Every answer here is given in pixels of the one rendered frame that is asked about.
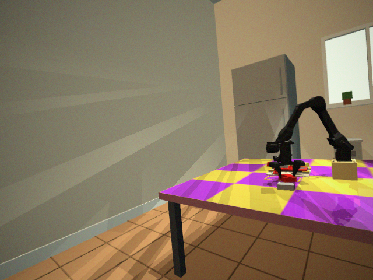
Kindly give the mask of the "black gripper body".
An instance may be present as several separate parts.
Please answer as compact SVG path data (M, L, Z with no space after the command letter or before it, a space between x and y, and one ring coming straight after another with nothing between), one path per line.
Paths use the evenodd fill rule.
M287 153L280 152L280 156L281 156L281 161L280 161L281 163L269 162L269 167L280 168L280 166L288 166L288 165L293 165L295 167L305 166L305 163L302 160L294 160L292 162L291 161L291 156L292 156L291 152L287 152Z

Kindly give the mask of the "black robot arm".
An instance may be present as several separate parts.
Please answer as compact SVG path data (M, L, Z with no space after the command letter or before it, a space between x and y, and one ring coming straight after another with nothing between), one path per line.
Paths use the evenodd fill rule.
M345 136L338 131L326 110L326 102L322 96L312 97L308 101L295 106L287 125L279 132L278 138L275 140L275 142L267 142L267 153L278 153L279 150L282 153L291 152L291 144L294 144L294 142L290 140L292 138L293 128L303 110L309 107L318 114L323 125L325 126L329 134L329 138L327 138L327 140L329 141L329 144L332 145L337 151L335 152L336 160L338 162L352 162L351 151L353 151L354 146L351 145Z

